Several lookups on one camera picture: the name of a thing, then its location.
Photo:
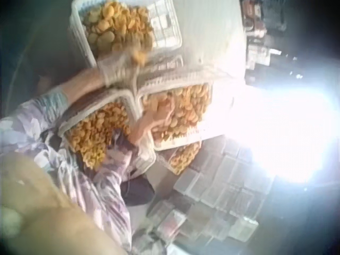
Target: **floral shirt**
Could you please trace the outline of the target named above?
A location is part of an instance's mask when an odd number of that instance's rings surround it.
[[[93,177],[84,175],[64,138],[60,149],[55,151],[40,137],[67,108],[67,98],[58,89],[20,105],[11,116],[0,120],[0,156],[16,151],[31,157],[99,228],[130,250],[130,215],[120,184],[130,163],[133,145],[118,135],[97,173]]]

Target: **person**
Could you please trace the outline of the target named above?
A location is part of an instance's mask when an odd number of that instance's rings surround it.
[[[27,158],[20,158],[20,160],[16,158],[19,154],[33,160],[41,172],[46,173],[54,185],[90,216],[119,247],[130,250],[131,225],[129,212],[121,195],[122,178],[132,155],[138,150],[142,137],[152,128],[162,125],[169,119],[174,110],[174,101],[168,100],[159,105],[156,111],[146,112],[136,122],[128,137],[121,132],[114,132],[112,144],[107,148],[106,156],[98,167],[96,175],[92,177],[86,176],[79,170],[77,161],[66,149],[64,140],[56,151],[40,137],[44,131],[53,127],[66,109],[78,99],[117,81],[117,73],[119,73],[117,69],[121,68],[121,65],[117,65],[116,62],[116,58],[105,59],[98,63],[98,67],[80,72],[50,92],[23,103],[12,115],[1,119],[0,163],[5,161],[6,156],[10,158],[7,162],[22,162],[21,166],[1,167],[2,177],[6,176],[4,171],[8,171],[9,168],[21,168],[20,171],[26,171],[28,175],[35,167],[29,167]],[[13,195],[4,190],[2,185],[2,202],[8,201],[4,199],[5,196]],[[11,199],[32,200],[32,198],[19,198],[19,196]],[[8,205],[2,203],[3,207],[8,208]],[[14,207],[21,207],[21,205],[18,202]]]

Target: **food pile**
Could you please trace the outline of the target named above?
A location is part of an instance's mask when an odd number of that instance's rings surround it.
[[[121,102],[108,103],[95,111],[69,131],[74,151],[79,151],[84,163],[94,168],[100,164],[110,144],[114,129],[130,134],[128,114]]]
[[[202,121],[210,104],[209,85],[200,84],[145,95],[142,98],[144,110],[156,111],[158,105],[170,97],[175,98],[175,111],[167,123],[151,130],[155,143],[184,136],[189,128],[196,127]]]
[[[149,51],[154,43],[146,7],[107,2],[92,8],[83,18],[83,25],[95,58],[132,45]]]
[[[175,171],[174,174],[179,175],[186,169],[187,166],[194,160],[198,151],[201,148],[201,142],[195,142],[178,148],[175,154],[170,159],[170,165]]]

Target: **glove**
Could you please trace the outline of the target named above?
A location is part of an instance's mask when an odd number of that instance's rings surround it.
[[[122,81],[131,80],[144,66],[146,54],[138,47],[130,47],[123,52],[112,53],[98,61],[98,68],[106,87]]]

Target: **white plastic crate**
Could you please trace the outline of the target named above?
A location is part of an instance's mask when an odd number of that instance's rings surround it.
[[[211,103],[207,107],[203,120],[196,127],[190,128],[184,136],[154,143],[155,150],[188,145],[219,136],[225,132],[229,110],[234,101],[235,86],[238,86],[240,81],[210,65],[182,67],[144,81],[144,85],[141,86],[136,96],[140,115],[144,110],[143,96],[196,84],[210,85]]]
[[[72,2],[71,29],[79,42],[82,53],[90,66],[97,62],[87,42],[81,23],[81,17],[92,7],[103,5],[106,0],[74,0]],[[151,26],[154,29],[155,41],[153,50],[165,52],[182,46],[182,36],[172,0],[123,0],[119,1],[131,6],[145,6],[149,10]]]
[[[101,109],[106,104],[115,101],[120,101],[125,106],[130,125],[133,126],[139,117],[131,92],[128,90],[109,89],[99,95],[95,101],[85,107],[85,109],[76,113],[73,117],[62,123],[59,128],[58,135],[60,137],[63,136],[66,131],[71,129],[91,113],[94,113],[96,110]],[[145,173],[148,168],[156,161],[156,154],[154,150],[152,150],[150,144],[150,136],[145,136],[140,143],[139,155],[137,159],[131,164],[137,168],[137,171],[131,176],[131,178],[135,178]]]

